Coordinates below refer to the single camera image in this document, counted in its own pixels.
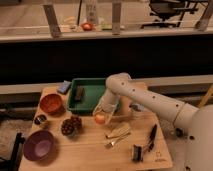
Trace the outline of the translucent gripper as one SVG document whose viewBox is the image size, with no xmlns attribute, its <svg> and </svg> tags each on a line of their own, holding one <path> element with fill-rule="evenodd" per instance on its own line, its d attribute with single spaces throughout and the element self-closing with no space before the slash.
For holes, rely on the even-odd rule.
<svg viewBox="0 0 213 171">
<path fill-rule="evenodd" d="M 103 104 L 102 102 L 99 102 L 98 105 L 93 110 L 93 118 L 96 115 L 103 115 L 105 117 L 105 123 L 108 124 L 110 120 L 112 119 L 112 116 L 115 112 L 116 106 L 111 104 Z"/>
</svg>

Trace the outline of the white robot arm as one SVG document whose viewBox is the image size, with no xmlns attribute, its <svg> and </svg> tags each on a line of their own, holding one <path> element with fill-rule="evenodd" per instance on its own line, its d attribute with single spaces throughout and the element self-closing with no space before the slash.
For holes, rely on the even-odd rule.
<svg viewBox="0 0 213 171">
<path fill-rule="evenodd" d="M 133 84 L 128 73 L 109 76 L 105 86 L 105 92 L 93 110 L 94 117 L 103 117 L 102 124 L 110 122 L 120 97 L 125 96 L 188 134 L 184 171 L 213 171 L 213 105 L 198 108 L 141 89 Z"/>
</svg>

